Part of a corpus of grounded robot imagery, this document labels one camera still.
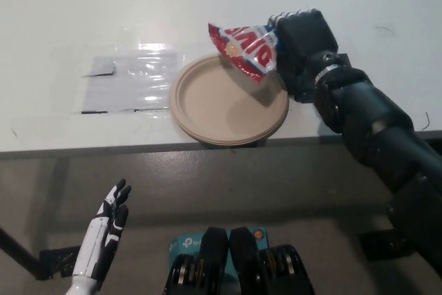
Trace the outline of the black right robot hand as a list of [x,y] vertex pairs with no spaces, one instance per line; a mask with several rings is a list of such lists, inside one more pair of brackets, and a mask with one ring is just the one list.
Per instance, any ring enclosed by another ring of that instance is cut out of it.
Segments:
[[305,9],[270,16],[268,25],[278,38],[276,72],[295,101],[313,102],[315,77],[333,64],[350,66],[321,11]]

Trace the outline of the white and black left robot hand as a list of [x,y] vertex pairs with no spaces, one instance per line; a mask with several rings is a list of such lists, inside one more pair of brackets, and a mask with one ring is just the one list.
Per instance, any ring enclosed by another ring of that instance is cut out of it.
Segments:
[[125,202],[130,192],[131,187],[126,186],[125,179],[121,179],[104,198],[87,228],[73,276],[104,282],[128,218]]

